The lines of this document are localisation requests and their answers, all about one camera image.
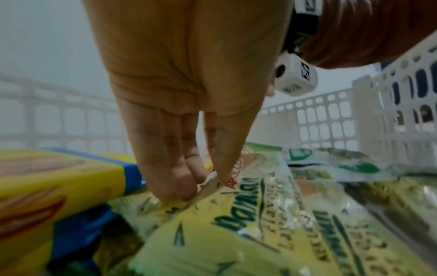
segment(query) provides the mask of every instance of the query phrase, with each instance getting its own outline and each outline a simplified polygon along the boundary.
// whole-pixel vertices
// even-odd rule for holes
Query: black triangle print
[[[176,246],[184,246],[185,245],[185,240],[183,238],[182,223],[179,224],[179,227],[176,230],[176,236],[174,237],[173,245],[176,245]]]
[[[281,276],[290,276],[290,270],[288,268],[283,268],[280,270]]]
[[[229,269],[235,263],[236,261],[230,261],[217,264],[217,275],[221,275],[225,270]]]
[[[141,203],[141,204],[138,206],[138,211],[140,211],[140,212],[144,212],[144,210],[146,209],[147,205],[149,205],[149,201],[150,201],[150,197],[147,198],[143,203]]]

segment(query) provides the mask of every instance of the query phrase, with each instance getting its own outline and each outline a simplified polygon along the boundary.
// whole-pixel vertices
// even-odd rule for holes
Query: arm
[[[324,0],[299,55],[326,69],[393,60],[437,29],[436,12],[436,0]]]

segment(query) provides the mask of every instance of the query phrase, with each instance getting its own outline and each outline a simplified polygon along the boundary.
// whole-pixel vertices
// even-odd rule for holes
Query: forearm
[[[436,11],[436,0],[324,0],[300,55],[327,69],[393,60],[437,29]]]

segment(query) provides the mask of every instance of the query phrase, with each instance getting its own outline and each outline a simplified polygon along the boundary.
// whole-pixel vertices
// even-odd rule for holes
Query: white plastic basket
[[[352,89],[263,109],[248,141],[359,150],[387,161],[435,167],[437,32]]]
[[[263,109],[248,141],[346,148],[436,166],[436,49],[437,32],[377,77],[354,81],[350,90]],[[204,146],[201,125],[200,118],[198,145]],[[113,100],[0,75],[0,149],[48,146],[132,155]]]

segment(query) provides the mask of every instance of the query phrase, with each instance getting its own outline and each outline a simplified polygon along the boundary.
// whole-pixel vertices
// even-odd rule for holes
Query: yellow snack package
[[[295,180],[278,154],[240,161],[232,185],[211,173],[190,202],[110,201],[144,240],[111,276],[436,275],[334,183]]]
[[[116,215],[88,209],[144,186],[133,163],[64,149],[0,151],[0,275],[43,272]]]
[[[437,243],[437,176],[401,176],[367,187]]]

